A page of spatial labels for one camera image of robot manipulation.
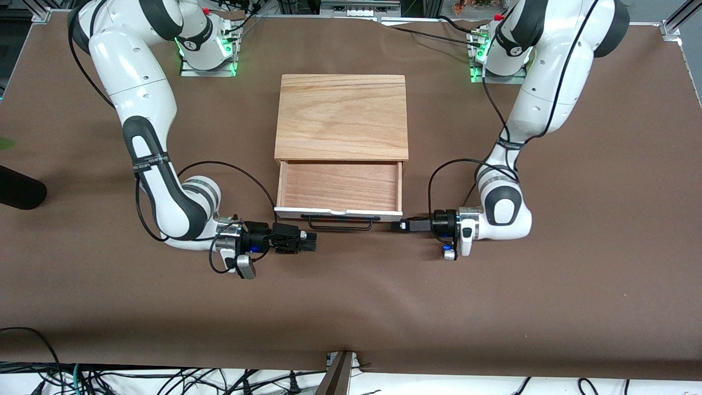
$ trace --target wooden box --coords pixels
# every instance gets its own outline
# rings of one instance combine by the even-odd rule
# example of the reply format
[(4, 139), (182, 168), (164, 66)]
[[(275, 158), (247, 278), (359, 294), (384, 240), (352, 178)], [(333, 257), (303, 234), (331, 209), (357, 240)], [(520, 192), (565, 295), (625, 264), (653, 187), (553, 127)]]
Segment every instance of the wooden box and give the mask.
[(400, 219), (404, 76), (283, 75), (275, 158), (283, 218)]

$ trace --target open drawer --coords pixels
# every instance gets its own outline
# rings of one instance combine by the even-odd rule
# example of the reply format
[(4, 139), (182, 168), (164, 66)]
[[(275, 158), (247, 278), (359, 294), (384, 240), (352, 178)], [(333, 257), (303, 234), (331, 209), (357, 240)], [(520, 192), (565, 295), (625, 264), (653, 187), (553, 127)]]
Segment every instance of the open drawer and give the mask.
[(399, 221), (402, 162), (281, 161), (275, 211), (282, 218)]

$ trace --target drawer handle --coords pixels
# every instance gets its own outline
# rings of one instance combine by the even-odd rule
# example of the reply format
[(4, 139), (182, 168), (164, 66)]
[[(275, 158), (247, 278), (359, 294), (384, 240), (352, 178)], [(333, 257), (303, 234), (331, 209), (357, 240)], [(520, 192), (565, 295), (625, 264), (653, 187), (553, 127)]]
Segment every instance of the drawer handle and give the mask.
[[(310, 228), (320, 231), (370, 231), (376, 221), (380, 221), (379, 216), (334, 216), (334, 215), (308, 215), (302, 214), (301, 218), (307, 219)], [(367, 223), (365, 226), (348, 225), (315, 225), (313, 221), (328, 221), (335, 224), (355, 224), (358, 222)]]

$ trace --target white floor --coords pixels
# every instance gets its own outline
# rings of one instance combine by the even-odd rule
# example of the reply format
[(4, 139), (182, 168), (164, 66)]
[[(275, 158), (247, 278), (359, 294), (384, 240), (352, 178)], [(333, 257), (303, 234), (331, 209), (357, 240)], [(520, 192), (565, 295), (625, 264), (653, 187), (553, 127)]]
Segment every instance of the white floor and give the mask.
[[(224, 369), (229, 385), (244, 372), (240, 369)], [(123, 371), (136, 374), (176, 374), (177, 370), (139, 370)], [(251, 377), (249, 382), (254, 384), (272, 378), (288, 375), (285, 370), (264, 370)], [(477, 376), (448, 376), (448, 375), (393, 375), (385, 373), (353, 373), (350, 381), (349, 395), (512, 395), (522, 384), (523, 377), (477, 377)], [(72, 380), (66, 375), (66, 381)], [(131, 379), (124, 377), (106, 377), (116, 395), (155, 395), (167, 379)], [(219, 373), (208, 376), (215, 384), (222, 384)], [(301, 389), (316, 387), (322, 380), (322, 374), (299, 377)], [(624, 380), (591, 379), (599, 395), (621, 395), (624, 390)], [(37, 387), (41, 379), (34, 373), (2, 374), (0, 375), (0, 394), (27, 395)], [(279, 384), (288, 387), (287, 379)], [(584, 386), (585, 395), (594, 395), (592, 390)], [(57, 387), (46, 386), (42, 394), (54, 394), (60, 391)], [(178, 386), (171, 395), (181, 394), (182, 386)], [(697, 395), (702, 394), (702, 382), (673, 382), (654, 380), (632, 380), (629, 395)], [(67, 389), (66, 394), (73, 394)], [(188, 395), (215, 395), (211, 387), (193, 387)], [(285, 391), (274, 385), (269, 385), (254, 394), (285, 394)], [(576, 378), (533, 378), (523, 395), (573, 394), (579, 395)]]

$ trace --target brown tabletop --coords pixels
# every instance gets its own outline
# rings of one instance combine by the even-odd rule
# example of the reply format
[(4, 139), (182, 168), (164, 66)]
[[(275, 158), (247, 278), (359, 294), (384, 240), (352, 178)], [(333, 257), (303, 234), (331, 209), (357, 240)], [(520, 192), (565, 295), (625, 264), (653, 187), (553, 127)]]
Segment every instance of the brown tabletop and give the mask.
[[(178, 102), (177, 169), (228, 161), (275, 194), (286, 73), (406, 76), (408, 215), (427, 211), (434, 168), (482, 159), (495, 141), (499, 120), (460, 44), (365, 20), (251, 26), (235, 78), (179, 77), (175, 46), (154, 49)], [(447, 24), (411, 26), (461, 37)], [(509, 112), (518, 87), (491, 91)], [(0, 326), (42, 331), (67, 363), (313, 369), (351, 349), (383, 372), (700, 380), (701, 124), (678, 45), (631, 27), (595, 61), (563, 128), (523, 152), (527, 238), (480, 241), (447, 262), (427, 234), (323, 233), (317, 252), (271, 255), (243, 281), (141, 228), (119, 121), (74, 64), (56, 14), (32, 29), (0, 105), (0, 136), (17, 141), (0, 163), (49, 189), (34, 211), (0, 207)], [(435, 207), (456, 207), (472, 173), (443, 171)], [(188, 174), (219, 183), (222, 213), (271, 219), (244, 176)], [(0, 338), (0, 360), (48, 359), (27, 335)]]

